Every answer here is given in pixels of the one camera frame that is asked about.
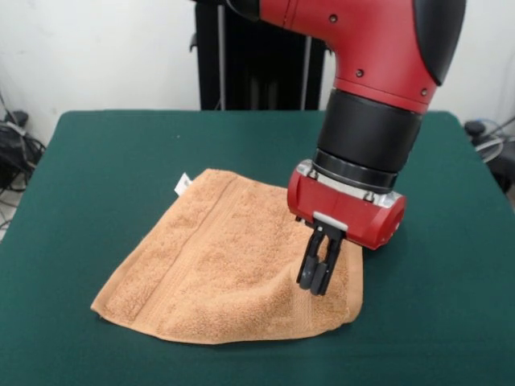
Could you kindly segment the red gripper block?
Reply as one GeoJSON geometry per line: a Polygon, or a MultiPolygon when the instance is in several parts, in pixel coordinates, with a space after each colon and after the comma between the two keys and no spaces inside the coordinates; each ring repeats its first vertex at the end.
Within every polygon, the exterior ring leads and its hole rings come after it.
{"type": "MultiPolygon", "coordinates": [[[[372,250],[387,244],[397,231],[406,209],[406,197],[396,192],[377,195],[341,183],[327,185],[328,178],[313,179],[299,171],[290,177],[287,203],[290,211],[308,224],[319,221],[346,233],[346,239],[372,250]]],[[[326,294],[343,236],[330,238],[326,256],[319,262],[322,228],[316,228],[307,243],[297,276],[302,290],[315,296],[326,294]]]]}

